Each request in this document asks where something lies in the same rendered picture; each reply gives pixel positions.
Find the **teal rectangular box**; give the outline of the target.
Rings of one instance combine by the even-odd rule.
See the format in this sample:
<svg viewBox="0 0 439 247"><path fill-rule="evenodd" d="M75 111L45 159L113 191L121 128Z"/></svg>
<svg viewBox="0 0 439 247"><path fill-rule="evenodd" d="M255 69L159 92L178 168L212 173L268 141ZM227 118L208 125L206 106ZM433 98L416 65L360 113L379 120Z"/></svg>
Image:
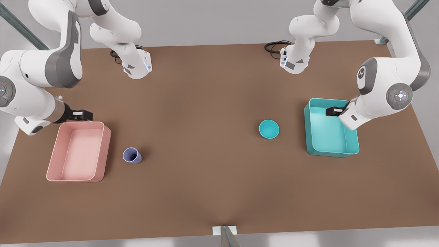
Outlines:
<svg viewBox="0 0 439 247"><path fill-rule="evenodd" d="M306 150L310 155L349 157L359 153L357 131L338 117L326 116L330 107L344 107L347 100L312 98L304 108Z"/></svg>

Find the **pink rectangular box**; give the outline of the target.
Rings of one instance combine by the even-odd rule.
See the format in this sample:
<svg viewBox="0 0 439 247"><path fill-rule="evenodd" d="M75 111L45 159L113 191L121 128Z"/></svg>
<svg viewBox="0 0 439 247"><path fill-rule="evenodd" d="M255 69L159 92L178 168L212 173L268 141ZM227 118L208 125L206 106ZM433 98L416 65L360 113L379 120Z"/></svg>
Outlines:
<svg viewBox="0 0 439 247"><path fill-rule="evenodd" d="M99 182L105 175L111 130L97 121L59 127L46 179L61 183Z"/></svg>

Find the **purple cup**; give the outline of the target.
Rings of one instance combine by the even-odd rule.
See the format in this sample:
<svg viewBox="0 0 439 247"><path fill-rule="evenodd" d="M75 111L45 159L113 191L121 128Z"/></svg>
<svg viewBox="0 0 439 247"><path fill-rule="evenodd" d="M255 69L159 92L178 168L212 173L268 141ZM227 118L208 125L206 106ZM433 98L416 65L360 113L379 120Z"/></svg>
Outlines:
<svg viewBox="0 0 439 247"><path fill-rule="evenodd" d="M130 164L139 164L142 161L140 152L133 147L127 148L122 154L123 160Z"/></svg>

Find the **teal bowl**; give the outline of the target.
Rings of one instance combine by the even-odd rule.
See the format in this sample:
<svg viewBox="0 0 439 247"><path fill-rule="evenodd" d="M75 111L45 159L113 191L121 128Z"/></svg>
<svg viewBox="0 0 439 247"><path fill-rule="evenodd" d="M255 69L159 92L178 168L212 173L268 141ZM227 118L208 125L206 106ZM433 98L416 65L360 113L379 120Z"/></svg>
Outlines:
<svg viewBox="0 0 439 247"><path fill-rule="evenodd" d="M279 125L271 119L265 119L259 124L259 133L265 139L274 139L279 132Z"/></svg>

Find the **silver frame post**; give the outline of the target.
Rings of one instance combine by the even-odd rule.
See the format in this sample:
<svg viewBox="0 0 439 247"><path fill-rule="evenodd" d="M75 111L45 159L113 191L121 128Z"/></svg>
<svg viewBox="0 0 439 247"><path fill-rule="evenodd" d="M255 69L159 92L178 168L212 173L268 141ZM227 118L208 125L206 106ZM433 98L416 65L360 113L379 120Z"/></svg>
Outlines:
<svg viewBox="0 0 439 247"><path fill-rule="evenodd" d="M0 2L0 16L17 30L38 50L50 50L27 26L25 26L3 3Z"/></svg>
<svg viewBox="0 0 439 247"><path fill-rule="evenodd" d="M240 247L237 242L237 227L234 226L213 226L213 236L221 237L221 247Z"/></svg>
<svg viewBox="0 0 439 247"><path fill-rule="evenodd" d="M405 11L404 16L410 21L430 0L415 0L415 2ZM374 39L375 44L387 44L389 40L385 37Z"/></svg>

